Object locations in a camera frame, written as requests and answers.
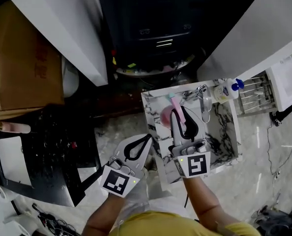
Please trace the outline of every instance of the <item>white cloth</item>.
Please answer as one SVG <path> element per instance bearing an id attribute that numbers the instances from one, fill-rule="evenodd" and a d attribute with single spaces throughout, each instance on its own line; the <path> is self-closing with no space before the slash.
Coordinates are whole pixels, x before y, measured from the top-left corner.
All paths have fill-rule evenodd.
<path id="1" fill-rule="evenodd" d="M 190 218 L 186 209 L 169 191 L 162 191 L 157 171 L 144 171 L 145 176 L 126 196 L 125 204 L 115 225 L 146 211 L 169 212 Z"/>

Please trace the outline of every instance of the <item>marble floor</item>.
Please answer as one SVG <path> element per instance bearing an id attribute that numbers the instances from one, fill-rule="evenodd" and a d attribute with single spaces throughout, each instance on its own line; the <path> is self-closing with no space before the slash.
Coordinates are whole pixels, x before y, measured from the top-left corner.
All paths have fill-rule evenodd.
<path id="1" fill-rule="evenodd" d="M 261 114 L 252 117 L 239 118 L 242 138 L 243 161 L 204 181 L 219 198 L 224 210 L 238 219 L 249 221 L 254 211 L 263 205 L 273 204 L 280 193 L 277 208 L 290 212 L 292 210 L 292 154 L 286 164 L 280 169 L 276 180 L 270 172 L 268 161 L 267 128 L 271 125 L 269 115 Z M 95 129 L 97 147 L 103 160 L 107 161 L 107 152 L 114 151 L 117 144 L 129 136 L 147 133 L 144 114 L 128 115 L 111 118 L 106 123 Z M 287 159 L 292 146 L 292 113 L 279 127 L 269 129 L 270 160 L 272 171 Z M 186 191 L 183 183 L 171 185 L 172 194 L 181 204 L 185 203 Z M 95 182 L 87 191 L 86 197 L 77 207 L 64 207 L 35 201 L 26 197 L 19 197 L 16 203 L 19 209 L 30 209 L 36 202 L 45 212 L 55 214 L 72 224 L 80 233 L 89 216 L 106 199 L 106 194 L 101 191 L 98 182 Z M 193 207 L 189 202 L 187 210 L 192 218 L 196 218 Z"/>

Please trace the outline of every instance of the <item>cardboard box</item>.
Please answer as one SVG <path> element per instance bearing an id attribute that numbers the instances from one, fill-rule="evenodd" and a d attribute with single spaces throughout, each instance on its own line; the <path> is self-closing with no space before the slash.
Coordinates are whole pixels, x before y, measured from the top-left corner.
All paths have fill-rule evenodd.
<path id="1" fill-rule="evenodd" d="M 12 3 L 0 6 L 0 119 L 63 104 L 60 53 Z"/>

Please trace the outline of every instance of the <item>yellow shirt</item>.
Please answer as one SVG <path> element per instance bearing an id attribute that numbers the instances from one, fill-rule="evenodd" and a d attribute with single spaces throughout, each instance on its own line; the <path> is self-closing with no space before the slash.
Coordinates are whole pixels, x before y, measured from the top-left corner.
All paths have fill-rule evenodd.
<path id="1" fill-rule="evenodd" d="M 240 222 L 226 226 L 239 236 L 260 236 L 251 225 Z M 172 213 L 149 211 L 130 217 L 110 236 L 219 236 L 189 218 Z"/>

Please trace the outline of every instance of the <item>metal rack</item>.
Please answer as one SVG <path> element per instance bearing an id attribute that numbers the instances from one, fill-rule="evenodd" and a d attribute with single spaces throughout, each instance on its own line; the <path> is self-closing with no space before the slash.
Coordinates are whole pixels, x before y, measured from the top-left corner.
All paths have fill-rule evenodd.
<path id="1" fill-rule="evenodd" d="M 246 80 L 244 84 L 244 89 L 239 91 L 238 104 L 241 114 L 238 117 L 277 110 L 272 85 L 265 72 Z"/>

